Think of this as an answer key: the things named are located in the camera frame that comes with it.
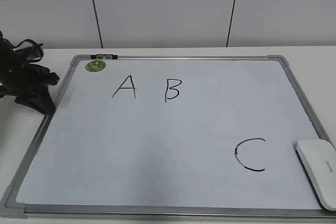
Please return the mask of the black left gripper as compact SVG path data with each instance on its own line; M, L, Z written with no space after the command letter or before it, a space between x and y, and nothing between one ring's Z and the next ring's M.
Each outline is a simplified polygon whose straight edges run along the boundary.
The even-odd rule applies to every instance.
M55 72L38 65L43 44L25 39L13 45L1 35L1 98L17 96L15 102L37 112L54 114L56 106L44 85L55 86L60 78Z

